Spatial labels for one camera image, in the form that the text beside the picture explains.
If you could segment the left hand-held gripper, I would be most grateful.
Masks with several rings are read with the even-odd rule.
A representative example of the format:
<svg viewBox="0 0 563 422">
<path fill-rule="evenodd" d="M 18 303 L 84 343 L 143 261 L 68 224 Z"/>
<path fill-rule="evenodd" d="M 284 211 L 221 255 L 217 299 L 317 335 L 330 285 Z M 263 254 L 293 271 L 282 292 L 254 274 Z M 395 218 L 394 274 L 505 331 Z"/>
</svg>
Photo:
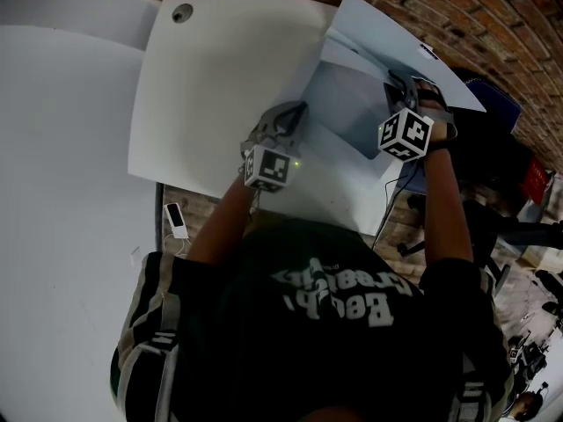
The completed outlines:
<svg viewBox="0 0 563 422">
<path fill-rule="evenodd" d="M 261 115 L 260 123 L 240 144 L 246 187 L 277 193 L 289 186 L 294 179 L 294 157 L 276 142 L 265 125 L 282 123 L 282 139 L 286 148 L 295 149 L 303 137 L 308 119 L 309 106 L 305 101 L 280 103 Z"/>
</svg>

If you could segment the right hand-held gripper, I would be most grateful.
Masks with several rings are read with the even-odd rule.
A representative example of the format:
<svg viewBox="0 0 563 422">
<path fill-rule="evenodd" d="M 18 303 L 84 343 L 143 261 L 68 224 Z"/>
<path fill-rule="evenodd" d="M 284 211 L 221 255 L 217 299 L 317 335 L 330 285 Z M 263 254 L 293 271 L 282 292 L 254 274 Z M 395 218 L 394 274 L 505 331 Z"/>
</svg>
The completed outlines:
<svg viewBox="0 0 563 422">
<path fill-rule="evenodd" d="M 411 74 L 390 70 L 392 85 L 384 83 L 391 117 L 378 130 L 378 150 L 401 162 L 424 157 L 429 150 L 433 125 L 439 121 L 447 126 L 449 141 L 453 138 L 453 115 L 434 108 L 418 107 L 418 91 Z"/>
</svg>

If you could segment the person's right hand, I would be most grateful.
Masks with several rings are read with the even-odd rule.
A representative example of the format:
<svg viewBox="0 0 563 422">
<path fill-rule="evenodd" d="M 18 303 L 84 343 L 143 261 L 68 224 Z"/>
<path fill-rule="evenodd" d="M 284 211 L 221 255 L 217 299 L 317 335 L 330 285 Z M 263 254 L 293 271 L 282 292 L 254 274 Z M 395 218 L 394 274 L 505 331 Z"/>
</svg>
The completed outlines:
<svg viewBox="0 0 563 422">
<path fill-rule="evenodd" d="M 448 143 L 457 137 L 453 112 L 448 108 L 440 90 L 424 79 L 415 79 L 418 114 L 433 122 L 430 143 Z"/>
</svg>

